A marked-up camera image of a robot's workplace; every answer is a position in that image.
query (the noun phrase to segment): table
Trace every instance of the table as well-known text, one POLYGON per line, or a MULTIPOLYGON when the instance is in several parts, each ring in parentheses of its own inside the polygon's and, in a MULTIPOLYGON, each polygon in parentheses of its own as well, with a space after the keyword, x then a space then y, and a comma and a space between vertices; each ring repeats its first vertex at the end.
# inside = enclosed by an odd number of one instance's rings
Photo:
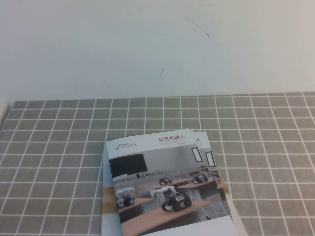
POLYGON ((137 236, 161 226, 164 223, 168 223, 171 220, 175 220, 181 216, 184 216, 193 211, 199 210, 205 206, 208 206, 210 202, 192 202, 190 207, 183 209, 179 212, 164 211, 161 208, 150 211, 148 213, 139 215, 131 220, 122 223, 122 229, 124 236, 137 236))

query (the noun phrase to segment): tile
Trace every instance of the tile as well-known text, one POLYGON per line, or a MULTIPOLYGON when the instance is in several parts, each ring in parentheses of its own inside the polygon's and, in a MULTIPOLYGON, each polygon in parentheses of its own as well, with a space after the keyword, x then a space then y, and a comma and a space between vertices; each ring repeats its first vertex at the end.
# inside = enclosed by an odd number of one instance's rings
POLYGON ((36 174, 36 169, 19 169, 15 182, 33 182, 36 174))
POLYGON ((261 130, 260 134, 263 141, 281 141, 278 130, 261 130))
POLYGON ((53 198, 72 198, 75 183, 56 183, 53 198))
POLYGON ((31 190, 31 198, 49 198, 53 189, 53 183, 34 183, 31 190))
POLYGON ((241 140, 241 136, 238 130, 221 130, 221 136, 222 136, 222 141, 240 141, 241 140))
POLYGON ((217 107, 234 107, 232 97, 216 97, 217 107))
POLYGON ((46 142, 49 139, 50 131, 37 131, 35 130, 31 136, 31 142, 46 142))
POLYGON ((129 99, 113 99, 113 108, 128 107, 129 99))
POLYGON ((292 183, 295 182, 291 169, 272 169, 272 175, 275 183, 292 183))
POLYGON ((281 216, 281 209, 278 200, 257 200, 260 216, 281 216))
POLYGON ((272 183, 272 177, 269 169, 250 169, 252 182, 272 183))
POLYGON ((258 130, 240 130, 243 141, 261 141, 258 130))
POLYGON ((96 191, 96 183, 77 183, 75 198, 93 198, 96 191))
POLYGON ((257 129, 255 119, 238 119, 237 122, 240 129, 257 129))
POLYGON ((62 155, 44 155, 41 167, 59 167, 62 155))
POLYGON ((250 182, 248 169, 227 169, 230 182, 250 182))
POLYGON ((93 182, 98 180, 99 168, 81 168, 78 181, 93 182))
POLYGON ((271 168, 289 168, 290 163, 287 159, 287 156, 284 154, 269 154, 268 161, 271 168))
POLYGON ((243 146, 241 142, 223 142, 225 154, 243 154, 243 146))
POLYGON ((253 184, 255 196, 258 199, 277 199, 277 193, 273 184, 253 184))
POLYGON ((95 108, 111 108, 111 99, 97 99, 95 102, 95 108))
POLYGON ((70 216, 66 226, 66 234, 88 234, 90 225, 89 216, 70 216))
POLYGON ((232 183, 230 186, 233 199, 253 198, 252 185, 250 183, 232 183))
POLYGON ((248 235, 262 235, 258 218, 242 218, 242 222, 248 235))
POLYGON ((79 173, 78 168, 59 169, 57 182, 76 182, 78 173, 79 173))
POLYGON ((296 118, 295 122, 299 129, 314 129, 315 128, 314 121, 311 118, 296 118))
POLYGON ((109 129, 125 129, 126 119, 111 119, 109 121, 109 129))
POLYGON ((127 129, 144 129, 144 119, 129 119, 127 129))
POLYGON ((264 142, 266 153, 285 153, 282 142, 264 142))
POLYGON ((254 200, 233 200, 240 216, 257 216, 257 208, 254 200))
MULTIPOLYGON (((89 125, 90 125, 90 121, 88 120, 87 128, 83 127, 83 129, 89 129, 89 125)), ((107 126, 108 126, 108 120, 107 119, 92 119, 92 123, 91 123, 90 129, 91 130, 107 129, 107 126)))
POLYGON ((199 108, 200 107, 216 107, 216 101, 214 97, 198 97, 199 108))
POLYGON ((276 119, 279 129, 296 129, 294 119, 276 119))
POLYGON ((314 182, 314 169, 293 169, 297 182, 314 182))
POLYGON ((252 108, 235 108, 237 118, 254 118, 252 108))
POLYGON ((68 215, 71 199, 51 199, 47 214, 48 215, 68 215))
POLYGON ((9 198, 27 198, 29 196, 31 183, 12 183, 9 198))
POLYGON ((307 155, 288 155, 293 168, 310 168, 312 167, 307 155))
POLYGON ((87 142, 84 154, 103 154, 104 142, 87 142))
POLYGON ((181 129, 182 122, 180 119, 164 119, 164 129, 181 129))
POLYGON ((44 215, 49 199, 29 199, 26 204, 25 215, 44 215))
POLYGON ((287 235, 283 218, 262 218, 261 224, 266 236, 287 235))
POLYGON ((292 107, 291 108, 293 117, 295 118, 308 118, 311 117, 310 112, 307 108, 292 107))
POLYGON ((268 97, 251 97, 253 107, 269 107, 268 97))
POLYGON ((61 108, 77 108, 78 100, 63 100, 61 108))
POLYGON ((73 199, 71 215, 91 215, 94 199, 73 199))
POLYGON ((44 109, 59 108, 60 105, 61 105, 60 100, 50 100, 45 102, 44 109))
POLYGON ((78 108, 94 108, 94 99, 79 100, 78 108))
POLYGON ((40 110, 25 110, 22 119, 37 119, 39 114, 40 110))
POLYGON ((44 216, 23 216, 19 233, 39 233, 43 219, 44 216))
POLYGON ((285 219, 290 235, 312 235, 310 223, 307 218, 285 219))
POLYGON ((274 119, 257 119, 259 129, 277 129, 274 119))
POLYGON ((272 118, 273 114, 270 108, 254 108, 256 118, 272 118))
POLYGON ((246 160, 244 155, 225 155, 226 167, 244 167, 246 168, 246 160))
POLYGON ((275 118, 291 118, 292 114, 289 108, 276 107, 272 108, 275 118))
POLYGON ((280 199, 301 198, 299 190, 295 183, 276 183, 276 188, 280 199))
POLYGON ((19 167, 22 155, 5 155, 0 167, 19 167))
MULTIPOLYGON (((21 120, 20 121, 20 123, 19 123, 19 125, 17 126, 17 130, 33 130, 34 129, 34 127, 35 127, 35 124, 36 124, 36 120, 21 120)), ((14 126, 13 124, 11 125, 11 124, 8 124, 9 125, 9 129, 15 129, 15 127, 16 126, 14 126)))
POLYGON ((302 142, 285 142, 284 146, 288 154, 306 153, 302 142))
POLYGON ((66 143, 48 143, 45 154, 62 154, 66 143))
POLYGON ((163 107, 163 98, 162 97, 148 97, 147 107, 163 107))
POLYGON ((46 216, 43 224, 42 233, 44 234, 63 234, 67 217, 46 216))
POLYGON ((58 169, 39 169, 36 182, 54 182, 56 179, 58 169))
POLYGON ((58 119, 74 119, 75 112, 74 109, 60 109, 58 119))
POLYGON ((272 107, 287 107, 287 101, 285 97, 269 97, 272 107))
POLYGON ((200 124, 202 129, 211 129, 210 127, 212 125, 216 125, 217 123, 211 119, 182 119, 183 129, 200 129, 200 124))
POLYGON ((104 142, 106 138, 106 130, 91 130, 89 132, 88 141, 104 142))
POLYGON ((38 167, 41 155, 24 155, 20 167, 38 167))
POLYGON ((129 107, 146 107, 145 98, 131 98, 129 102, 129 107))
POLYGON ((54 126, 54 120, 40 119, 37 121, 36 130, 51 130, 54 126))
POLYGON ((3 206, 2 214, 21 215, 24 210, 26 199, 8 198, 3 206))
POLYGON ((27 109, 40 109, 44 105, 44 101, 29 101, 26 108, 27 109))
POLYGON ((164 107, 180 107, 180 98, 179 97, 165 97, 164 98, 164 107))
POLYGON ((268 167, 268 162, 265 155, 246 155, 246 159, 249 168, 268 167))
POLYGON ((284 216, 306 216, 302 200, 280 201, 284 216))
POLYGON ((262 154, 264 148, 262 142, 243 142, 245 153, 247 154, 262 154))

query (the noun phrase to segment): window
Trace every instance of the window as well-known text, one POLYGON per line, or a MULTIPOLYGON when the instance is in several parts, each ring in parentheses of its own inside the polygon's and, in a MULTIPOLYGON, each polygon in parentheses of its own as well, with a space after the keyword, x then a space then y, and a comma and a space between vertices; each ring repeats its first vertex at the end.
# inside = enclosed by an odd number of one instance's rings
POLYGON ((196 162, 203 161, 202 156, 201 156, 199 149, 197 147, 194 147, 191 150, 192 150, 192 153, 196 159, 196 162))
POLYGON ((208 165, 209 166, 216 166, 215 159, 213 157, 212 152, 211 151, 206 152, 206 156, 207 156, 207 160, 208 160, 208 165))

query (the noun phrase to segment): wheeled robot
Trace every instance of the wheeled robot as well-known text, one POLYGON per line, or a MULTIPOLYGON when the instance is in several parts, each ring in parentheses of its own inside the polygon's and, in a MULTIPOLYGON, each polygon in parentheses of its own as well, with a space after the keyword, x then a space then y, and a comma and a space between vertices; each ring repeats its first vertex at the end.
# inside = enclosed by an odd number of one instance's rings
POLYGON ((116 192, 116 199, 117 199, 117 208, 128 207, 134 203, 134 196, 135 189, 134 187, 125 188, 123 190, 118 190, 116 192))
POLYGON ((197 175, 194 176, 192 179, 192 183, 203 183, 203 182, 207 182, 208 181, 208 177, 206 177, 205 175, 197 175))
POLYGON ((166 185, 166 184, 170 184, 173 182, 171 179, 169 179, 167 177, 166 178, 160 178, 158 181, 159 181, 160 185, 166 185))

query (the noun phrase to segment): white wall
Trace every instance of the white wall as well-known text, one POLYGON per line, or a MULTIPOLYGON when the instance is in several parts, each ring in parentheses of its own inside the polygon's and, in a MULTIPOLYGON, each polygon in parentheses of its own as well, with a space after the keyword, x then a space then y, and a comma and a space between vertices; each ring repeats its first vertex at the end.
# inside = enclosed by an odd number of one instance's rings
POLYGON ((0 98, 315 90, 314 12, 313 0, 3 0, 0 98))

